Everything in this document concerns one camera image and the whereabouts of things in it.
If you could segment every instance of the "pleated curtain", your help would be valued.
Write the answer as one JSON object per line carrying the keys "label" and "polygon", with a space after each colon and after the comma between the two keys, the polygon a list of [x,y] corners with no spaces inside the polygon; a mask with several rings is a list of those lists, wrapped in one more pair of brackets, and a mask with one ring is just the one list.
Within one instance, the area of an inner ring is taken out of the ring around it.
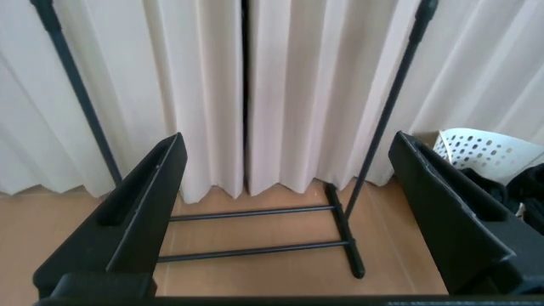
{"label": "pleated curtain", "polygon": [[[180,131],[189,155],[180,189],[193,203],[214,185],[237,197],[245,178],[251,195],[273,184],[304,192],[314,178],[344,188],[368,150],[418,1],[249,1],[245,54],[238,0],[54,5],[122,175]],[[0,191],[112,190],[34,8],[1,6]],[[538,0],[441,1],[367,179],[392,175],[398,130],[480,128],[543,144],[542,17]]]}

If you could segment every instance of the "floor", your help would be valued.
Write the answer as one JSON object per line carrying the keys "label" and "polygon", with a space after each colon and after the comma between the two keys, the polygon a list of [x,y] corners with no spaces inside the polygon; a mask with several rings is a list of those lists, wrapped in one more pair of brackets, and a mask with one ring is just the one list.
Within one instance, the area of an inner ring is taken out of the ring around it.
{"label": "floor", "polygon": [[[354,182],[339,192],[348,201]],[[200,214],[326,203],[314,181],[300,195],[276,185],[260,195],[233,200],[212,189],[202,201],[177,200],[173,214]],[[0,304],[37,300],[33,271],[96,208],[98,200],[78,189],[63,195],[33,188],[0,195]],[[234,258],[159,263],[157,295],[298,296],[446,294],[445,286],[395,180],[365,184],[350,219],[366,267],[363,280],[349,270],[341,247]],[[331,212],[302,212],[170,224],[161,255],[334,241]]]}

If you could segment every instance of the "white plastic basket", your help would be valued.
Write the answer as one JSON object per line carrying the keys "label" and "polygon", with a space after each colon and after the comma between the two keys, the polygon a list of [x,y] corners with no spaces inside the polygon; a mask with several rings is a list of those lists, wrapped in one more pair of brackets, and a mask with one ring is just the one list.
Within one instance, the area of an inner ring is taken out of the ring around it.
{"label": "white plastic basket", "polygon": [[457,169],[470,167],[502,184],[544,162],[544,146],[471,128],[440,131],[433,150]]}

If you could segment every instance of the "horizontal bar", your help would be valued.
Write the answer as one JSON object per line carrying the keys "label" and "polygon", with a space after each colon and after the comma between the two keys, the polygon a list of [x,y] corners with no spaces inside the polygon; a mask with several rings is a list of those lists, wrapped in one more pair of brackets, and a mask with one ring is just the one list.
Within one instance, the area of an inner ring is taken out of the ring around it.
{"label": "horizontal bar", "polygon": [[189,216],[173,216],[170,217],[170,222],[174,221],[192,221],[192,220],[206,220],[215,218],[234,218],[234,217],[247,217],[247,216],[263,216],[277,213],[303,213],[303,212],[318,212],[322,210],[331,210],[333,206],[323,205],[314,207],[296,207],[296,208],[280,208],[269,209],[261,211],[246,211],[246,212],[222,212],[222,213],[209,213],[202,215],[189,215]]}
{"label": "horizontal bar", "polygon": [[159,257],[158,263],[168,263],[174,261],[184,261],[184,260],[196,260],[196,259],[209,259],[209,258],[224,258],[232,256],[242,256],[242,255],[256,255],[256,254],[265,254],[273,252],[288,252],[288,251],[299,251],[299,250],[309,250],[322,247],[340,247],[347,246],[349,242],[347,241],[333,241],[333,242],[316,242],[316,243],[305,243],[291,246],[272,246],[272,247],[260,247],[246,250],[233,250],[233,251],[220,251],[220,252],[207,252],[207,253],[196,253],[196,254],[187,254],[187,255],[173,255],[173,256],[164,256]]}

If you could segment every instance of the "vertical pole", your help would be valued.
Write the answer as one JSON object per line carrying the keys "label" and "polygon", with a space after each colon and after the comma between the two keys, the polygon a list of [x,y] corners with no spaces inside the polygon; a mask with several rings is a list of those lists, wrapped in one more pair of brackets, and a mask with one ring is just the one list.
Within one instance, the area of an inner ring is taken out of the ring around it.
{"label": "vertical pole", "polygon": [[115,159],[111,154],[110,146],[105,138],[104,131],[99,123],[99,118],[96,116],[91,99],[88,97],[87,89],[83,84],[82,77],[77,70],[74,59],[71,56],[68,44],[66,44],[65,36],[62,34],[62,28],[60,27],[59,19],[54,11],[53,0],[31,0],[31,3],[36,8],[43,27],[48,32],[54,48],[57,51],[57,55],[62,62],[62,66],[65,68],[66,75],[70,79],[71,87],[76,93],[79,105],[82,107],[83,114],[87,119],[88,125],[91,127],[93,136],[96,139],[96,143],[99,146],[100,153],[104,158],[105,164],[110,171],[111,177],[116,185],[119,185],[122,181],[121,173],[117,168]]}
{"label": "vertical pole", "polygon": [[385,102],[385,106],[383,107],[382,116],[380,117],[380,120],[377,124],[376,132],[374,132],[374,136],[372,136],[371,145],[368,149],[368,152],[366,153],[365,161],[363,162],[363,165],[360,169],[359,177],[357,178],[357,181],[355,183],[354,191],[349,197],[349,203],[345,213],[346,218],[349,218],[351,212],[354,209],[354,205],[357,201],[357,197],[359,196],[360,189],[365,182],[366,175],[368,174],[368,170],[371,167],[377,147],[380,145],[380,140],[382,139],[385,127],[388,125],[388,120],[391,117],[391,113],[393,112],[394,104],[399,97],[402,83],[405,81],[406,74],[410,69],[411,61],[414,59],[414,54],[416,53],[417,46],[423,38],[423,34],[427,29],[429,21],[433,18],[436,7],[438,6],[438,2],[439,0],[422,0],[419,3],[419,7],[417,8],[416,12],[416,21],[410,33],[410,40],[408,42],[408,46],[406,46],[405,53],[402,57],[402,60],[400,61],[399,70],[397,71],[397,75],[395,76],[393,85],[391,86],[391,90],[389,91],[388,99]]}

